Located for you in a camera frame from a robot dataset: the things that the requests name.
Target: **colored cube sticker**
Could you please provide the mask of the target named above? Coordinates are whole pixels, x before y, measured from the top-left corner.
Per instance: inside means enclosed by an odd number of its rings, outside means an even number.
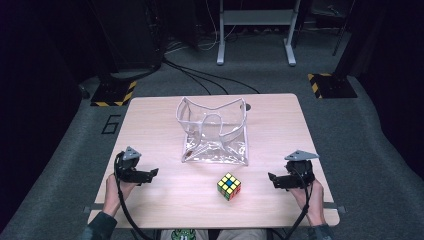
[[[241,190],[241,182],[231,173],[227,173],[218,182],[218,191],[230,201]]]

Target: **table surface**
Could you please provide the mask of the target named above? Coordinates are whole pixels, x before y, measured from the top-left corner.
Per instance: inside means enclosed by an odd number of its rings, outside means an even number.
[[[316,153],[300,104],[294,94],[188,96],[195,103],[218,107],[243,98],[247,112],[249,166],[182,163],[185,132],[176,119],[182,97],[134,98],[125,116],[95,203],[102,204],[105,180],[113,173],[116,155],[131,146],[142,154],[139,171],[159,168],[152,183],[136,187],[127,208],[140,228],[274,228],[292,226],[300,214],[294,197],[275,189],[268,172],[287,175],[284,157],[296,150]],[[323,184],[324,201],[333,202],[319,159],[313,171]],[[240,193],[227,201],[217,182],[227,173],[241,181]],[[92,210],[90,222],[98,213]],[[329,225],[339,222],[335,209],[325,209]],[[120,228],[130,228],[122,210]],[[306,218],[301,225],[308,225]]]

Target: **human hand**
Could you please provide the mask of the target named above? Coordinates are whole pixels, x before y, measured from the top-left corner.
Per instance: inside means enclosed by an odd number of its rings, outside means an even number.
[[[314,180],[310,186],[308,186],[308,192],[311,192],[312,186],[312,194],[309,199],[309,209],[306,217],[308,218],[309,224],[311,226],[318,226],[325,224],[324,218],[324,187],[318,180]],[[301,188],[293,188],[289,189],[289,191],[293,194],[296,199],[297,204],[300,209],[306,204],[306,193],[305,189]]]
[[[124,201],[127,200],[135,186],[137,186],[137,183],[120,181],[120,187]],[[111,174],[106,179],[106,195],[105,203],[103,205],[103,212],[109,216],[115,217],[119,207],[121,207],[121,202],[119,201],[118,186],[116,185],[115,175]]]

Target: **clear plastic bag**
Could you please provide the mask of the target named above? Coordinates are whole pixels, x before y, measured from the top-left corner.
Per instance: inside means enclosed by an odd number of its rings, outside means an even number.
[[[184,97],[177,120],[186,132],[182,162],[248,165],[244,99],[209,108]]]

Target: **sleeve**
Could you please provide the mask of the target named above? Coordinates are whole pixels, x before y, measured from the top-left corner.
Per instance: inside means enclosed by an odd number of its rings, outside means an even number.
[[[334,233],[328,224],[314,226],[308,229],[309,240],[335,240]]]
[[[81,240],[110,239],[118,222],[104,212],[99,212],[96,217],[85,227]]]

